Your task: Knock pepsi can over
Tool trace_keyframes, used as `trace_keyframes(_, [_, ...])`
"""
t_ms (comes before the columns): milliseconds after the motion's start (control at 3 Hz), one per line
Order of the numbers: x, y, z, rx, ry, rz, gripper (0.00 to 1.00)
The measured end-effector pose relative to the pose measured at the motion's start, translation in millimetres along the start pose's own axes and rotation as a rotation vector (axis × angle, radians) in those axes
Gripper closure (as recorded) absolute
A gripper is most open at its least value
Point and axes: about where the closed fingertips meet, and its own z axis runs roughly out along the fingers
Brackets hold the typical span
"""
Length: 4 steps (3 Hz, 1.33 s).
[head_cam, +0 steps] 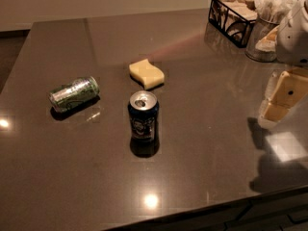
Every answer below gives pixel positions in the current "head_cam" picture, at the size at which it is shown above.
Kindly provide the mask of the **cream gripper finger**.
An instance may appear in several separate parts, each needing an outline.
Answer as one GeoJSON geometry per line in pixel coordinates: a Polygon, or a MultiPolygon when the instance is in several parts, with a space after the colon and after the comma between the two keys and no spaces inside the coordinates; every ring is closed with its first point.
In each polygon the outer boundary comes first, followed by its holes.
{"type": "Polygon", "coordinates": [[[271,74],[259,108],[258,124],[271,129],[308,94],[308,70],[293,67],[271,74]]]}

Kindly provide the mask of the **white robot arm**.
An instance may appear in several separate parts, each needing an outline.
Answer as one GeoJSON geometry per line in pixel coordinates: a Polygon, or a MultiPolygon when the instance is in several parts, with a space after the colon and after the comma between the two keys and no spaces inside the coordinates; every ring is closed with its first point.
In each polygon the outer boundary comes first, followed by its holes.
{"type": "Polygon", "coordinates": [[[275,50],[290,69],[273,71],[259,109],[258,123],[273,128],[308,94],[308,0],[297,0],[276,30],[275,50]]]}

